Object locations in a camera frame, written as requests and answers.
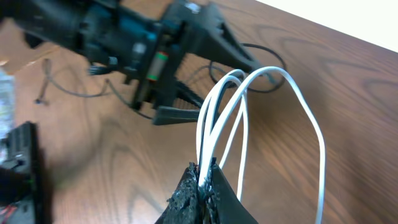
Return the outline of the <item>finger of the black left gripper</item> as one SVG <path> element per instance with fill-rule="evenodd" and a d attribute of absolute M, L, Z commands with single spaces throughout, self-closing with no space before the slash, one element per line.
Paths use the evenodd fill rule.
<path fill-rule="evenodd" d="M 160 106 L 156 110 L 152 123 L 157 126 L 193 123 L 198 121 L 200 110 L 182 110 L 179 108 Z"/>
<path fill-rule="evenodd" d="M 229 67 L 251 72 L 262 65 L 238 42 L 229 27 L 199 24 L 192 30 L 192 40 L 187 52 Z"/>

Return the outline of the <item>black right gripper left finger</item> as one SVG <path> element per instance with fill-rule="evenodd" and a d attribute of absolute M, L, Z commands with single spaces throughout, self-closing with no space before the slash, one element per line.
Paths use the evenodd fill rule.
<path fill-rule="evenodd" d="M 197 178 L 197 165 L 190 162 L 172 196 L 167 200 L 167 208 L 155 224 L 197 224 L 201 222 Z"/>

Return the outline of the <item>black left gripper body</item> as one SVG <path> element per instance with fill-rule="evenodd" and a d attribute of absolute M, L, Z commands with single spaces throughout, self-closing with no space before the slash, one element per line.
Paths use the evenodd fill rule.
<path fill-rule="evenodd" d="M 74 2 L 75 51 L 88 59 L 93 75 L 117 71 L 126 75 L 126 83 L 139 82 L 128 103 L 132 109 L 146 102 L 155 109 L 171 108 L 177 98 L 201 107 L 203 100 L 175 72 L 186 54 L 214 60 L 223 34 L 224 21 L 214 4 L 174 1 L 153 20 L 119 1 Z"/>

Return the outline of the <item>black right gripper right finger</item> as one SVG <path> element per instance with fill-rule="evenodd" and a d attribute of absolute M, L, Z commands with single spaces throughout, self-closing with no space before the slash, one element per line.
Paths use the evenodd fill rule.
<path fill-rule="evenodd" d="M 205 190 L 206 223 L 214 224 L 258 224 L 257 220 L 244 208 L 224 173 L 211 159 L 210 178 Z"/>

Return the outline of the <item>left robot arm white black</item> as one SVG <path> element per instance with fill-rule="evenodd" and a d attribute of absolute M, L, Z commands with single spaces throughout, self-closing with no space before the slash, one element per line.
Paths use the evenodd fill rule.
<path fill-rule="evenodd" d="M 261 65 L 229 29 L 216 4 L 170 3 L 151 19 L 119 1 L 2 1 L 1 17 L 32 48 L 53 42 L 84 56 L 92 75 L 123 73 L 139 85 L 129 107 L 152 104 L 155 125 L 194 122 L 203 100 L 175 74 L 186 54 L 251 72 Z"/>

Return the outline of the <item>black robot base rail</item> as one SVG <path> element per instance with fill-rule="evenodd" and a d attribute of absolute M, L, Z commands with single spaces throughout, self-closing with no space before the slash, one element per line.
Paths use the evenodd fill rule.
<path fill-rule="evenodd" d="M 1 139 L 1 223 L 45 223 L 37 125 L 27 121 Z"/>

